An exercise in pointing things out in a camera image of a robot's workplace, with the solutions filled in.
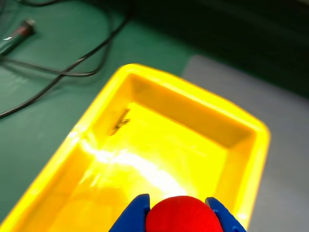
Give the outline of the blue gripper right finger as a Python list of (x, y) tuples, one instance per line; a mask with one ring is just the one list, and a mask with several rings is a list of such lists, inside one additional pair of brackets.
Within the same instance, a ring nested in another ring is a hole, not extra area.
[(207, 197), (205, 203), (217, 216), (224, 232), (246, 232), (240, 222), (219, 200), (214, 197)]

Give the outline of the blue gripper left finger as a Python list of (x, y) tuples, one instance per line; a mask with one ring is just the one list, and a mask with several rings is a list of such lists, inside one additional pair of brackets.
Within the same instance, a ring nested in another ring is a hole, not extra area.
[(109, 232), (145, 232), (145, 222), (149, 211), (149, 194), (138, 195), (121, 213)]

